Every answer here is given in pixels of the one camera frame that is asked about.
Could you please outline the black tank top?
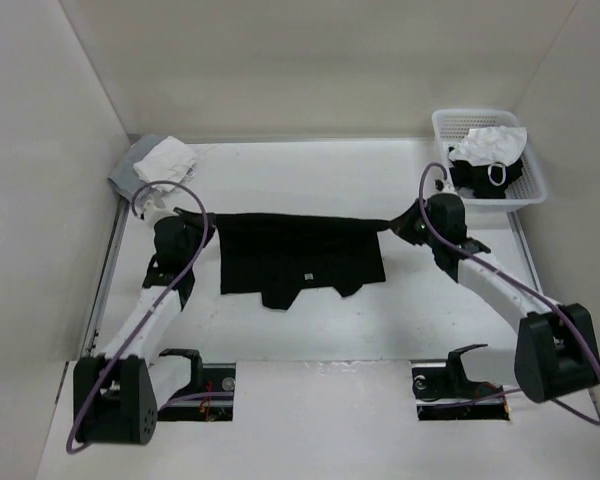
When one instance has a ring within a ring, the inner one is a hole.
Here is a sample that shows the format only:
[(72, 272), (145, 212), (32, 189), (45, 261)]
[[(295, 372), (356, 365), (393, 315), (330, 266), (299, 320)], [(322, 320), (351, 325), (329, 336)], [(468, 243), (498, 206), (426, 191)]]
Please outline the black tank top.
[(220, 292), (259, 293), (262, 305), (288, 310), (301, 291), (333, 288), (341, 297), (386, 280), (378, 235), (382, 219), (272, 213), (208, 216), (219, 236)]

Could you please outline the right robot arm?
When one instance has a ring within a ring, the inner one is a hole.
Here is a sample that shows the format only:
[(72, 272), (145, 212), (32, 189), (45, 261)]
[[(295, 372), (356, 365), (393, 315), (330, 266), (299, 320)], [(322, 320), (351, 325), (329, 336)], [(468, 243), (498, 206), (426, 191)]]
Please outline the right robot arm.
[(454, 282), (478, 295), (517, 334), (512, 372), (525, 396), (544, 403), (600, 384), (600, 362), (590, 314), (558, 304), (508, 273), (491, 249), (467, 234), (459, 196), (415, 201), (389, 228), (411, 245), (426, 245)]

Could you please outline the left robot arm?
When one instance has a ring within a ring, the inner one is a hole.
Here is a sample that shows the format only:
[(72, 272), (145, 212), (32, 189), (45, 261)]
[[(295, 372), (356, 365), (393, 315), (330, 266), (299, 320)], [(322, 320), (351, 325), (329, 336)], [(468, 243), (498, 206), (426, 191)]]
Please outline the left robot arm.
[(162, 409), (209, 397), (199, 352), (161, 350), (159, 343), (191, 296), (192, 262), (213, 238), (215, 216), (177, 209), (153, 229), (155, 252), (132, 313), (106, 346), (74, 367), (70, 453), (97, 443), (145, 445)]

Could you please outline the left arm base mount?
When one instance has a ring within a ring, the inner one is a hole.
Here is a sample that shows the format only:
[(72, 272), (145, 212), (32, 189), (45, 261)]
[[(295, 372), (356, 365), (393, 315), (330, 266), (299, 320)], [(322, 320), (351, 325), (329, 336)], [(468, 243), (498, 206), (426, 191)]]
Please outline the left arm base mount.
[(234, 415), (235, 363), (198, 361), (191, 382), (158, 413), (160, 422), (230, 422)]

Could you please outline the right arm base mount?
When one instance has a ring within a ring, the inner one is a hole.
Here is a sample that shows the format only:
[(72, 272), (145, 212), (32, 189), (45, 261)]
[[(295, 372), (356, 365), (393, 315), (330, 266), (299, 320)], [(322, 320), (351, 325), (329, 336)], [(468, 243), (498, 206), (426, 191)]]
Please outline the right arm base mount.
[(486, 347), (457, 348), (445, 360), (416, 362), (411, 367), (412, 391), (419, 421), (509, 421), (504, 388), (486, 380), (471, 380), (462, 355)]

